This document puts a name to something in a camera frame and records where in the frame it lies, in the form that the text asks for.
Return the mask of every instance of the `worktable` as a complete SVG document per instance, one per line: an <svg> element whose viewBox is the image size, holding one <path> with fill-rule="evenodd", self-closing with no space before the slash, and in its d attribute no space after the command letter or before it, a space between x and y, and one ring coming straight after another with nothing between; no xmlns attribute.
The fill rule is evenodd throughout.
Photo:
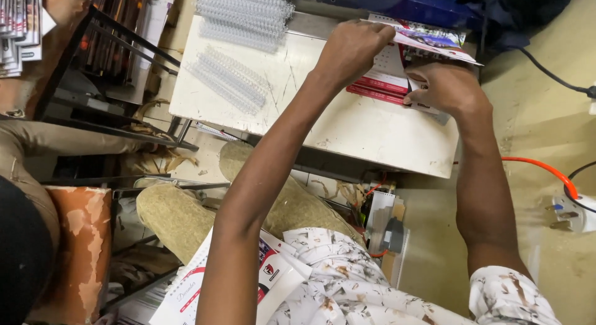
<svg viewBox="0 0 596 325"><path fill-rule="evenodd" d="M264 135L315 67L325 40L286 33L275 54L198 35L194 16L169 112L172 115ZM261 74L271 86L264 107L247 115L213 92L185 64L211 45ZM304 145L442 178L451 176L459 134L454 119L442 126L421 111L344 90L333 99Z"/></svg>

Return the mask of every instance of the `hand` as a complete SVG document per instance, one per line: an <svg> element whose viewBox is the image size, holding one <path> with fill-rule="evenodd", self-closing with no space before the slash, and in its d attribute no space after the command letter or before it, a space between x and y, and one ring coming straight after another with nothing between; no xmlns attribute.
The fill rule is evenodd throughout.
<svg viewBox="0 0 596 325"><path fill-rule="evenodd" d="M393 39L395 29L381 23L350 20L337 25L313 72L343 89L373 67L374 57Z"/></svg>
<svg viewBox="0 0 596 325"><path fill-rule="evenodd" d="M404 104L421 102L452 115L455 120L466 115L492 112L492 105L482 91L476 76L455 62L433 62L411 65L405 69L414 80L427 82L428 89L412 91Z"/></svg>

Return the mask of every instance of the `black cable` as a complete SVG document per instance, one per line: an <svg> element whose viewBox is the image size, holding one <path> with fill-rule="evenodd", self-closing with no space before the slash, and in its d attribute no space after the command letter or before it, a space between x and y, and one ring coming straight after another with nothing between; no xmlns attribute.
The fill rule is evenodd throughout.
<svg viewBox="0 0 596 325"><path fill-rule="evenodd" d="M588 163L587 165L585 165L585 166L582 166L582 167L578 168L578 169L577 169L577 170L575 170L574 172L570 173L570 174L569 174L569 176L568 176L568 178L569 178L569 179L573 179L575 176L577 176L577 174L579 174L580 172L584 171L584 169L586 169L586 168L589 168L589 167L592 167L593 165L596 165L596 161L594 161L594 162L590 162L590 163ZM579 203L577 200L575 200L575 199L571 198L571 196L569 195L569 189L567 188L567 185L563 185L563 188L562 188L562 189L563 189L563 191L565 192L565 196L567 196L567 198L569 198L569 200L571 200L571 202L572 202L573 204L575 204L575 205L577 205L577 206L579 206L579 207L583 207L583 208L585 208L586 210L588 210L588 211L590 211L590 212L593 212L593 213L595 213L595 214L596 214L596 210L594 210L594 209L591 209L591 208L589 208L589 207L587 207L587 206L585 206L585 205L583 205L583 204L580 204L580 203Z"/></svg>
<svg viewBox="0 0 596 325"><path fill-rule="evenodd" d="M532 56L532 54L530 54L527 50L525 50L523 47L512 47L513 49L518 49L519 51L521 51L524 55L526 55L530 61L532 63L534 63L534 65L540 69L540 71L542 71L543 73L545 73L548 77L551 77L552 79L554 79L557 83L565 86L566 88L569 88L571 90L577 91L578 93L585 93L587 94L588 97L590 98L596 98L596 86L591 86L589 88L581 88L579 86L575 86L575 85L571 85L567 82L565 82L564 80L562 80L561 78L559 78L557 75L555 75L554 73L550 72L548 69L546 69L544 66L542 66L542 64L540 64L536 58L534 58L534 56Z"/></svg>

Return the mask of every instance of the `floral shirt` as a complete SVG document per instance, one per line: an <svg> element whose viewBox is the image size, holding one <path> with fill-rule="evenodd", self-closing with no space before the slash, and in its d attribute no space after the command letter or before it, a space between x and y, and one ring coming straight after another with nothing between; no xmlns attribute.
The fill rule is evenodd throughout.
<svg viewBox="0 0 596 325"><path fill-rule="evenodd" d="M313 271L268 325L560 325L532 280L515 270L491 266L472 275L473 321L391 288L367 251L342 233L300 228L284 232L284 241Z"/></svg>

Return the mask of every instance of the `dark blue fabric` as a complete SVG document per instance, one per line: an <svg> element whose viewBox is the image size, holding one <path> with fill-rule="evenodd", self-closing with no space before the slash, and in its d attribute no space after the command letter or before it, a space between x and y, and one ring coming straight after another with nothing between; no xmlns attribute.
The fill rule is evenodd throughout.
<svg viewBox="0 0 596 325"><path fill-rule="evenodd" d="M49 230L24 192L0 176L0 325L21 325L52 270Z"/></svg>

